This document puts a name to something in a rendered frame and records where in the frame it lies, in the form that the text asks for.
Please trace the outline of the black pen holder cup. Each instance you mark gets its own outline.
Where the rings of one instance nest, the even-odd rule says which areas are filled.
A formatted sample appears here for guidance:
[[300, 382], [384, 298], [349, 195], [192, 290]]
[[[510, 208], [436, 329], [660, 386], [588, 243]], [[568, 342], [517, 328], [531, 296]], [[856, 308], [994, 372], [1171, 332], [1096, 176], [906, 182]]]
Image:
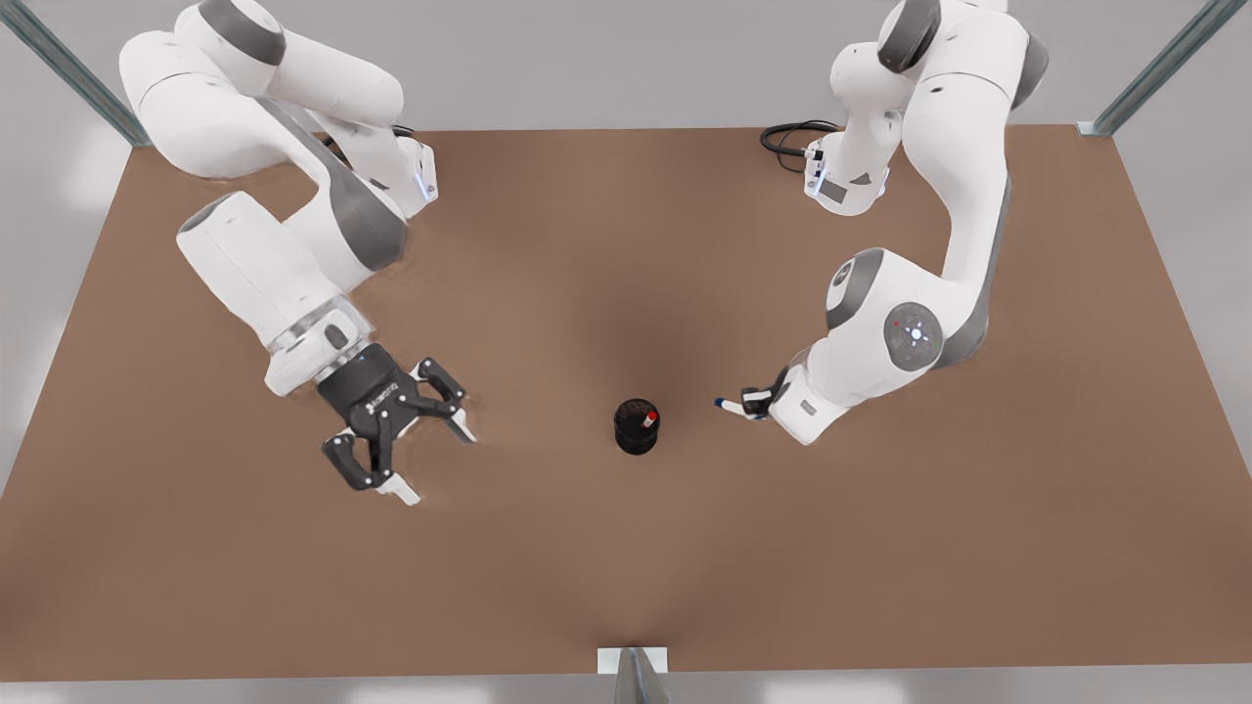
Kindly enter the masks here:
[[660, 436], [660, 418], [654, 428], [642, 428], [645, 413], [657, 410], [646, 398], [629, 398], [613, 411], [613, 441], [626, 453], [639, 456], [652, 450]]

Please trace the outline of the silver frame post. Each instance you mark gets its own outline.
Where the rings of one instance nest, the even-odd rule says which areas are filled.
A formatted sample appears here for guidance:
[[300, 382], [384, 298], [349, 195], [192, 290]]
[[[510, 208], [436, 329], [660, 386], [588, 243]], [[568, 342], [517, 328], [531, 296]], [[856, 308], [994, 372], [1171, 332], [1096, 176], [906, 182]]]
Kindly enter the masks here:
[[671, 704], [660, 674], [669, 673], [667, 646], [601, 646], [598, 674], [613, 675], [612, 704]]
[[1075, 130], [1084, 137], [1112, 138], [1247, 3], [1248, 0], [1206, 0], [1194, 18], [1184, 23], [1109, 106], [1096, 119], [1077, 123]]
[[130, 110], [63, 43], [41, 19], [23, 3], [23, 0], [0, 0], [0, 23], [4, 23], [23, 44], [28, 46], [55, 75], [70, 88], [88, 106], [96, 111], [116, 134], [124, 138], [129, 147], [151, 147], [151, 138]]

